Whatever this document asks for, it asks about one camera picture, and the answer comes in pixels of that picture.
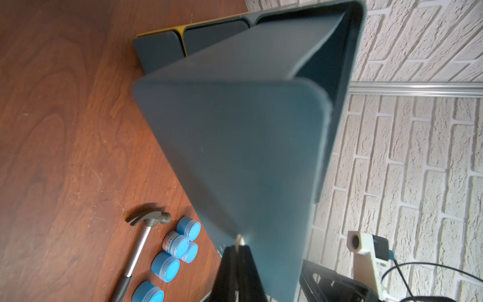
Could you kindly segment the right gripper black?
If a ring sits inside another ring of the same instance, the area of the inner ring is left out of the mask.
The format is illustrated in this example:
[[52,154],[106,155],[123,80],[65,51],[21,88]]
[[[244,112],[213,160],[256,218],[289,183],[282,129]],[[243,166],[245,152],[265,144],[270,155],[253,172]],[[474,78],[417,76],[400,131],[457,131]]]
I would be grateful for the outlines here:
[[368,286],[306,259],[299,284],[308,301],[380,301]]

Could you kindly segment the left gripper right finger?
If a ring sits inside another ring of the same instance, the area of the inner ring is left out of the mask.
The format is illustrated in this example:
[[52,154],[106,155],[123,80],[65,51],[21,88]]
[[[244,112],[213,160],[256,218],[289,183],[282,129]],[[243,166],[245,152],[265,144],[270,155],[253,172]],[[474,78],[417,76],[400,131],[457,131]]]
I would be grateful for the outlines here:
[[238,291],[239,301],[267,302],[262,282],[250,247],[238,247]]

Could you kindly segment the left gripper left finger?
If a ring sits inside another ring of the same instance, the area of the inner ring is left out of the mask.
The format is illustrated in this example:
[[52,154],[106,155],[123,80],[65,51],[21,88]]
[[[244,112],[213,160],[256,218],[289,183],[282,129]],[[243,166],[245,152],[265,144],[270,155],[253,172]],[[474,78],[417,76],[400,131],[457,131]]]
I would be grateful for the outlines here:
[[236,301],[236,291],[238,290],[237,257],[238,254],[234,245],[224,250],[209,301]]

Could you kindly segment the blue paint can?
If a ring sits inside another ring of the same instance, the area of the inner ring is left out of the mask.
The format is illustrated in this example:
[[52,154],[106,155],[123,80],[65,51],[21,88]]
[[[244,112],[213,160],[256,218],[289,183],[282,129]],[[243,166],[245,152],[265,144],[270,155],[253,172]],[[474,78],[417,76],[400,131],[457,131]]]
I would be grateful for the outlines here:
[[190,240],[175,231],[169,232],[162,241],[162,249],[177,259],[182,258],[189,248]]
[[187,237],[190,241],[195,241],[201,232],[201,224],[188,216],[184,216],[178,221],[176,232]]
[[134,291],[132,302],[163,302],[164,292],[150,281],[144,281]]
[[181,260],[185,263],[192,263],[192,261],[196,259],[198,250],[198,245],[195,242],[191,241],[188,245],[186,253],[181,257]]
[[171,282],[179,272],[180,260],[166,252],[159,253],[153,260],[151,271],[163,282]]

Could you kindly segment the teal top drawer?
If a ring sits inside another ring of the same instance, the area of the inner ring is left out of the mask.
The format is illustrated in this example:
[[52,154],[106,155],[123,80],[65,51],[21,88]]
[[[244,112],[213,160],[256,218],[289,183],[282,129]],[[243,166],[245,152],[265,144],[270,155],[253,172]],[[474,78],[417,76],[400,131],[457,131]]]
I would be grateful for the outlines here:
[[296,295],[333,110],[298,72],[343,17],[264,22],[133,85],[213,244],[242,236],[277,301]]

